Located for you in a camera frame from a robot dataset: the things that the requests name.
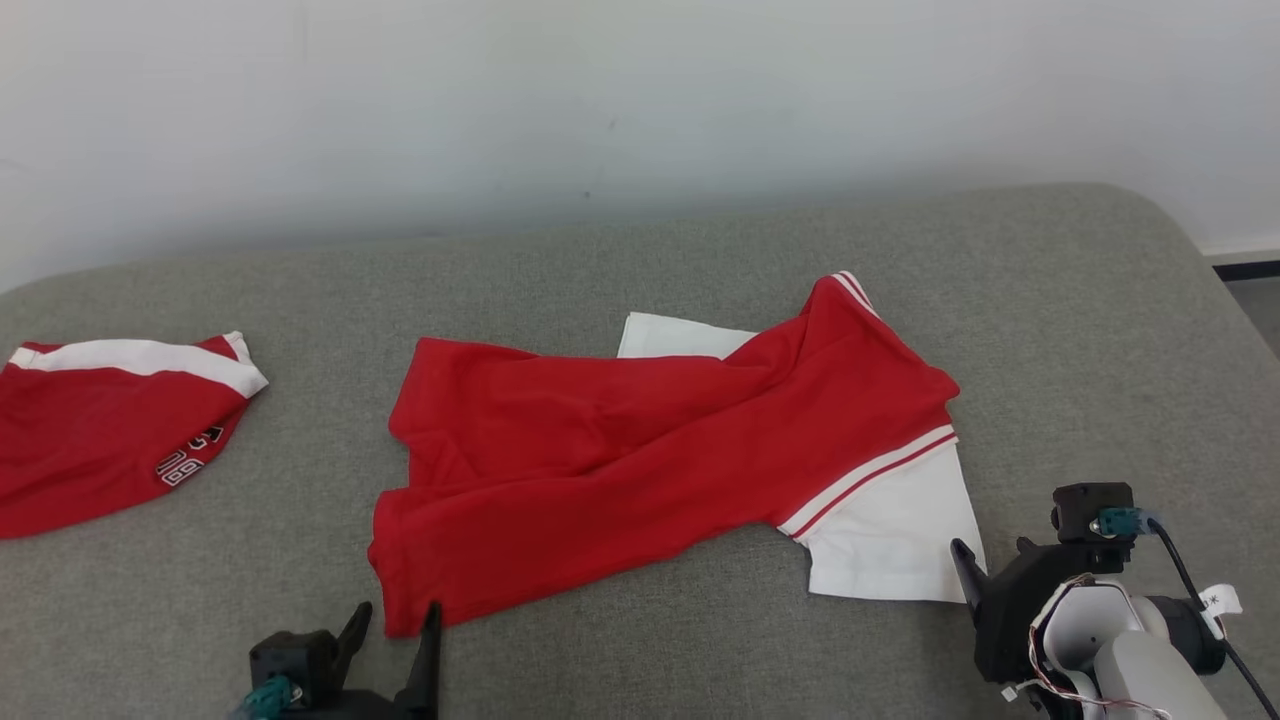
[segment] gray couch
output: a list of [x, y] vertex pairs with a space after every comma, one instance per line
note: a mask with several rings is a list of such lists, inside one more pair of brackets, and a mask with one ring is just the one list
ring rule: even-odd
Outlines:
[[[247, 651], [379, 605], [387, 416], [424, 334], [608, 356], [628, 310], [760, 329], [851, 269], [961, 387], [951, 410], [987, 557], [1050, 541], [1050, 492], [1125, 480], [1280, 694], [1280, 363], [1167, 215], [1105, 186], [914, 205], [166, 260], [0, 296], [0, 347], [238, 329], [271, 386], [177, 492], [0, 543], [4, 717], [220, 717]], [[972, 665], [960, 606], [810, 596], [801, 547], [750, 527], [445, 635], [445, 717], [1030, 717]], [[1158, 543], [1125, 582], [1179, 594]], [[349, 684], [394, 692], [380, 611]], [[1228, 666], [1208, 685], [1260, 715]]]

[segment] folded clothing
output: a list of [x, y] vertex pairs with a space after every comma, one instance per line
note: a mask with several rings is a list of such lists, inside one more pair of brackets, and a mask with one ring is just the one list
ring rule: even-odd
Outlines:
[[369, 548], [387, 634], [672, 557], [748, 523], [803, 533], [869, 478], [951, 441], [955, 383], [845, 273], [709, 356], [545, 357], [424, 338], [390, 418], [410, 483]]
[[[618, 357], [727, 357], [755, 333], [631, 313]], [[978, 521], [965, 489], [956, 439], [840, 493], [803, 532], [780, 528], [809, 548], [809, 592], [867, 600], [964, 602], [951, 539], [973, 548], [986, 568]]]
[[264, 387], [238, 332], [23, 343], [0, 370], [0, 538], [173, 491], [221, 452]]

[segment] printed number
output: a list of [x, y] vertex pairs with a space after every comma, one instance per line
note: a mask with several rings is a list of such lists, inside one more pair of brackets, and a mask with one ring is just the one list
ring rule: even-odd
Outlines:
[[223, 437], [223, 429], [218, 425], [209, 428], [207, 430], [200, 433], [198, 436], [191, 438], [187, 447], [192, 450], [204, 450], [209, 447], [209, 443], [218, 442]]
[[160, 479], [164, 480], [169, 487], [178, 487], [178, 483], [192, 477], [193, 474], [196, 474], [196, 470], [200, 470], [204, 466], [205, 466], [204, 462], [192, 457], [186, 462], [183, 462], [182, 465], [178, 465], [173, 470], [169, 470], [168, 473], [161, 475]]
[[174, 452], [169, 457], [165, 457], [164, 460], [161, 460], [159, 465], [156, 465], [156, 474], [157, 475], [164, 475], [165, 473], [169, 471], [169, 468], [173, 468], [174, 465], [177, 465], [178, 462], [182, 462], [186, 459], [187, 459], [187, 454], [186, 452], [183, 452], [180, 450], [178, 452]]

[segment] red fabric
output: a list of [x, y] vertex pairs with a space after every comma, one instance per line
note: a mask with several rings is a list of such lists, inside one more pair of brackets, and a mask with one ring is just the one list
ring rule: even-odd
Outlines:
[[[223, 337], [196, 346], [236, 360]], [[170, 492], [221, 452], [247, 406], [234, 389], [187, 373], [4, 365], [0, 538], [83, 523]]]
[[713, 357], [544, 357], [424, 338], [390, 418], [410, 484], [369, 559], [387, 634], [448, 624], [782, 524], [850, 469], [946, 425], [959, 389], [833, 278]]

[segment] wall baseboard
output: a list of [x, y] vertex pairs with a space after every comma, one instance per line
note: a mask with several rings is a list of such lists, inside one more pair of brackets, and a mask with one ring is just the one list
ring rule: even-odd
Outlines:
[[1245, 263], [1271, 263], [1274, 260], [1280, 260], [1280, 247], [1245, 246], [1234, 250], [1202, 250], [1201, 252], [1203, 252], [1210, 264], [1215, 266], [1240, 265]]
[[1231, 263], [1228, 265], [1219, 265], [1215, 263], [1213, 272], [1217, 273], [1219, 279], [1222, 282], [1276, 278], [1280, 277], [1280, 260], [1266, 260], [1262, 263]]

